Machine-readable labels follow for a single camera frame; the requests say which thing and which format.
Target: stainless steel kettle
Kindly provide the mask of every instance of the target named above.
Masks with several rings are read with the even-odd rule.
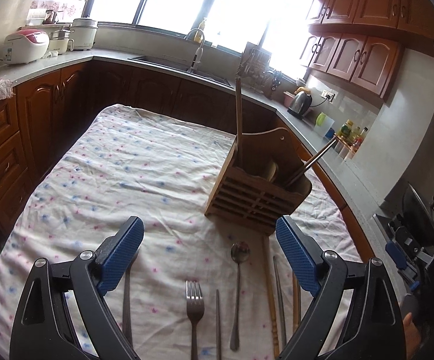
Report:
[[[288,106],[287,112],[298,119],[302,119],[310,104],[312,104],[312,96],[301,91],[295,95],[291,105]]]

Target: metal bolt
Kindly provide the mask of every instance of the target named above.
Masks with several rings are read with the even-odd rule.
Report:
[[[88,260],[88,259],[91,259],[93,255],[94,255],[94,252],[92,252],[91,250],[85,250],[80,254],[80,258],[82,260]]]
[[[370,261],[372,261],[372,264],[374,264],[375,266],[381,266],[382,265],[382,260],[378,259],[377,257],[372,257]]]
[[[36,266],[37,268],[40,268],[41,266],[44,266],[45,264],[46,264],[45,259],[38,259],[38,260],[35,262],[35,266]]]
[[[324,253],[324,257],[328,260],[335,260],[337,258],[337,253],[332,250],[328,250]]]

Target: sink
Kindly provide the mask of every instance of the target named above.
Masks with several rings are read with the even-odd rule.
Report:
[[[129,58],[129,59],[132,61],[145,62],[145,63],[152,64],[152,65],[165,66],[166,68],[174,69],[176,71],[182,71],[182,72],[185,72],[188,74],[193,74],[193,75],[199,76],[200,78],[203,78],[205,80],[213,81],[214,83],[219,83],[219,84],[222,84],[222,85],[225,85],[225,86],[232,88],[232,86],[230,85],[230,83],[226,79],[214,76],[211,73],[205,73],[203,71],[198,71],[198,70],[195,70],[193,72],[189,72],[189,71],[187,71],[189,69],[189,67],[187,65],[180,64],[177,62],[167,61],[166,59],[154,58],[151,56],[137,56],[137,57]]]

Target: countertop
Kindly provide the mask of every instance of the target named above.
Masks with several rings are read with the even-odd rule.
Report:
[[[186,80],[191,80],[227,93],[235,93],[234,87],[230,88],[217,82],[200,78],[199,76],[164,66],[149,64],[143,61],[129,60],[129,58],[136,56],[143,55],[104,49],[73,51],[67,52],[56,58],[40,59],[25,65],[0,66],[0,78],[9,79],[14,83],[14,86],[16,86],[24,81],[31,80],[51,71],[71,66],[73,64],[86,62],[91,59],[96,59],[129,66],[138,66],[140,68],[146,68],[152,71],[158,71],[172,76],[181,77]],[[328,142],[314,132],[313,126],[309,122],[299,120],[289,114],[287,108],[283,104],[269,100],[262,94],[244,88],[242,90],[242,95],[244,99],[275,112],[312,154],[315,154],[325,145],[326,142]],[[346,200],[348,206],[354,213],[357,221],[367,236],[375,255],[384,261],[394,285],[397,298],[400,299],[405,294],[403,281],[397,273],[395,264],[384,251],[386,240],[377,223],[372,218],[372,215],[374,214],[385,215],[385,213],[382,212],[379,205],[372,197],[372,193],[366,189],[362,181],[359,179],[358,169],[353,166],[352,161],[343,161],[339,154],[331,149],[319,160],[319,164]]]

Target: white rice cooker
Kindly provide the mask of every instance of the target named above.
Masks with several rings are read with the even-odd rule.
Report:
[[[28,64],[42,58],[48,47],[47,33],[39,30],[21,30],[5,38],[3,60],[8,65]]]
[[[70,39],[74,40],[74,50],[90,50],[94,46],[97,23],[97,20],[89,17],[74,19],[70,28]]]

